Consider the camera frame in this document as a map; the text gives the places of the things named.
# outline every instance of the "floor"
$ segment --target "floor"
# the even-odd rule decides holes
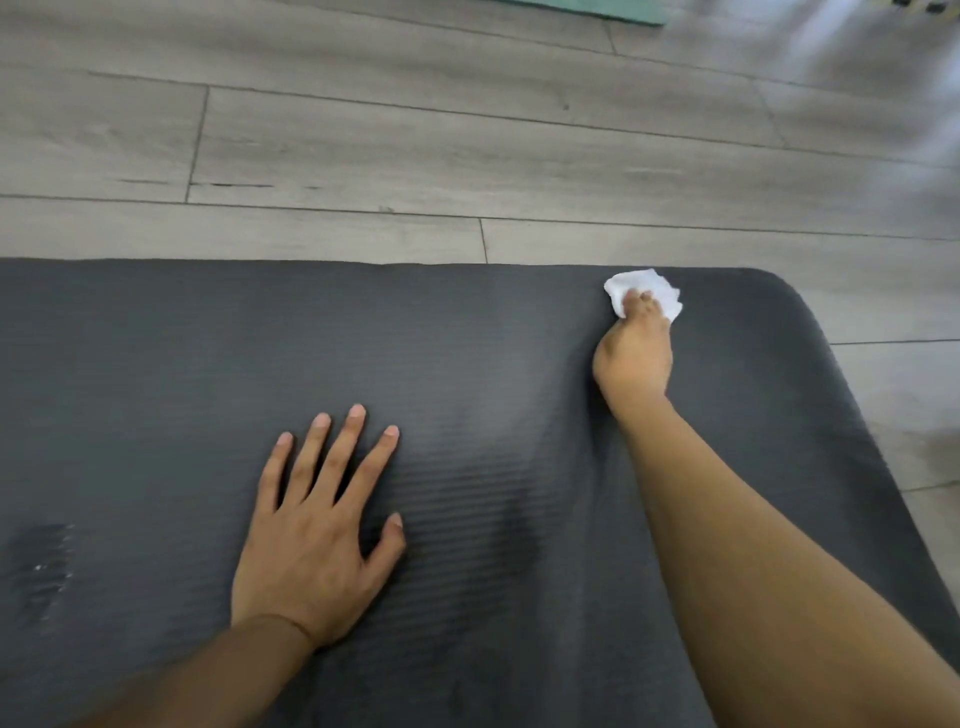
[[[667,5],[0,0],[0,255],[773,271],[960,600],[960,23]]]

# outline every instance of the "skin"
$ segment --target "skin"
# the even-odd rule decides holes
[[[960,725],[960,679],[666,397],[669,323],[625,298],[593,372],[627,440],[677,623],[721,728]]]
[[[354,405],[314,480],[330,418],[314,420],[281,504],[283,467],[294,438],[284,432],[263,469],[250,532],[233,578],[230,629],[82,728],[236,728],[276,699],[313,652],[341,640],[387,582],[405,548],[394,513],[364,560],[364,505],[396,449],[387,427],[334,503],[366,411]]]
[[[649,293],[597,347],[593,373],[636,470],[677,623],[721,728],[946,728],[960,678],[873,592],[750,488],[666,397],[669,323]],[[259,716],[314,650],[341,640],[404,550],[399,514],[367,560],[358,527],[396,448],[388,427],[334,498],[363,425],[351,410],[320,474],[330,430],[314,421],[277,504],[293,437],[260,478],[233,582],[229,630],[83,728],[235,728]]]

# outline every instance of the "hand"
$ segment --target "hand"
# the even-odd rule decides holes
[[[650,291],[628,291],[617,321],[593,355],[593,378],[617,419],[644,398],[662,398],[673,368],[670,322]]]
[[[395,426],[387,427],[344,494],[333,502],[365,416],[359,404],[350,409],[313,482],[330,430],[329,416],[317,416],[279,507],[280,477],[294,438],[284,432],[276,441],[260,476],[250,533],[233,577],[232,624],[280,617],[299,627],[313,648],[322,647],[342,639],[387,582],[406,546],[400,515],[387,519],[380,543],[366,561],[358,530],[364,505],[396,449]]]

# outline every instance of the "forearm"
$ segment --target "forearm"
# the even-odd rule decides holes
[[[276,699],[311,653],[285,619],[256,618],[217,636],[187,662],[76,728],[237,728]]]
[[[664,581],[721,726],[960,724],[952,670],[665,397],[618,409]]]

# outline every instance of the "paper towel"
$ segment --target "paper towel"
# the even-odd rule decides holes
[[[640,293],[650,291],[654,298],[660,302],[663,315],[670,319],[671,323],[684,310],[684,305],[680,303],[680,289],[670,285],[667,279],[653,268],[647,268],[642,271],[618,273],[603,284],[603,289],[610,294],[610,303],[613,304],[613,310],[621,319],[624,318],[623,297],[627,295],[627,291],[634,288]]]

